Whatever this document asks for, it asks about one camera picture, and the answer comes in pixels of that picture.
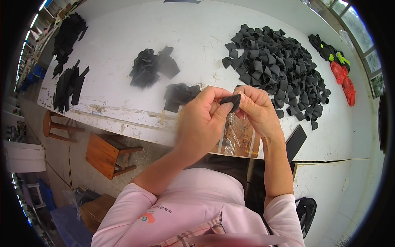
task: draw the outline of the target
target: window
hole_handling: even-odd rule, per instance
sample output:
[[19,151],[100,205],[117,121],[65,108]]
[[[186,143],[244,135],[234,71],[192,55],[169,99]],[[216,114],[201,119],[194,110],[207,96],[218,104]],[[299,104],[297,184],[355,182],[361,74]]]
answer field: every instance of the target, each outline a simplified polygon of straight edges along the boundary
[[342,20],[350,29],[352,35],[357,40],[363,53],[367,52],[373,47],[373,41],[370,37],[365,24],[359,18],[357,12],[353,7],[350,7],[342,16]]
[[320,0],[348,32],[354,47],[363,61],[366,74],[371,83],[372,95],[379,97],[384,90],[384,78],[381,62],[374,47],[373,40],[359,17],[357,11],[349,3],[342,0]]
[[380,59],[378,59],[377,51],[374,50],[371,54],[367,55],[365,58],[371,72],[376,72],[381,68]]
[[347,7],[348,3],[342,0],[336,1],[333,5],[332,9],[336,12],[336,14],[340,15],[343,10]]

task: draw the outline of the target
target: table surface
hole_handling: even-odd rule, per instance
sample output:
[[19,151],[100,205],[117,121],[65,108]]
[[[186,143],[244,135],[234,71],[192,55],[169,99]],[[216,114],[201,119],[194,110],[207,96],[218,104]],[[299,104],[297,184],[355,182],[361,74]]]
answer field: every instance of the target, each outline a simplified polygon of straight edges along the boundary
[[[301,5],[300,11],[311,11]],[[281,11],[281,6],[273,11]],[[66,68],[79,59],[80,71],[89,66],[79,104],[70,106],[65,116],[79,122],[145,141],[173,145],[177,114],[166,112],[160,123],[165,104],[163,95],[169,84],[188,86],[212,85],[233,91],[243,84],[231,67],[225,69],[221,59],[228,55],[224,44],[247,23],[250,27],[281,28],[287,37],[297,39],[312,55],[316,70],[325,80],[332,94],[329,104],[323,105],[319,127],[311,130],[310,122],[299,122],[287,116],[280,120],[288,139],[300,124],[307,140],[294,160],[325,161],[352,158],[352,112],[344,92],[337,85],[329,63],[309,43],[305,34],[269,15],[241,6],[203,1],[200,4],[149,2],[118,9],[87,21],[88,30],[73,46]],[[181,72],[172,80],[160,75],[152,87],[140,89],[130,86],[129,73],[133,60],[145,48],[155,54],[165,46],[174,47],[171,57]],[[52,79],[57,65],[53,58],[44,78],[38,104],[53,110],[52,96],[59,75]],[[263,158],[260,143],[258,158]]]

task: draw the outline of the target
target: red plastic bag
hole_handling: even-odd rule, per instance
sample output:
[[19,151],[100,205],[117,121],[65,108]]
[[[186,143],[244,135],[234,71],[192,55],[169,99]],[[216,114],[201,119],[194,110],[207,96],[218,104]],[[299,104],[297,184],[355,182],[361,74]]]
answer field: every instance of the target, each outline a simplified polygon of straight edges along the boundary
[[355,90],[354,84],[351,79],[348,77],[347,68],[344,66],[340,66],[337,62],[331,62],[331,69],[333,74],[336,77],[336,82],[339,85],[342,85],[344,94],[346,95],[347,102],[350,106],[355,105]]

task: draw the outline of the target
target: pink shirt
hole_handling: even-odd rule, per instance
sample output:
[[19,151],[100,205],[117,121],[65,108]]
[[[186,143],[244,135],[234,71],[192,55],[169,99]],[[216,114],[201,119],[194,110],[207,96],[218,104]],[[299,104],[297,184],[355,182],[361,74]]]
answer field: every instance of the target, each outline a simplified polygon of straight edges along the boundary
[[[153,245],[208,222],[220,212],[226,233],[269,234],[261,217],[245,207],[239,181],[192,168],[177,175],[159,198],[136,184],[125,186],[93,235],[92,246]],[[305,246],[292,194],[274,198],[263,216],[275,235],[290,239],[279,246]]]

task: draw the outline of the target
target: left hand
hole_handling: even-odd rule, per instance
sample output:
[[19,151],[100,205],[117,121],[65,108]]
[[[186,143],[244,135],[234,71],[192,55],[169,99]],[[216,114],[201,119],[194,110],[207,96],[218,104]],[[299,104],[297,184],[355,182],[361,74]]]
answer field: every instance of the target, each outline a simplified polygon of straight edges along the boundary
[[220,105],[232,93],[218,87],[206,87],[183,107],[175,150],[194,162],[210,152],[218,143],[232,103]]

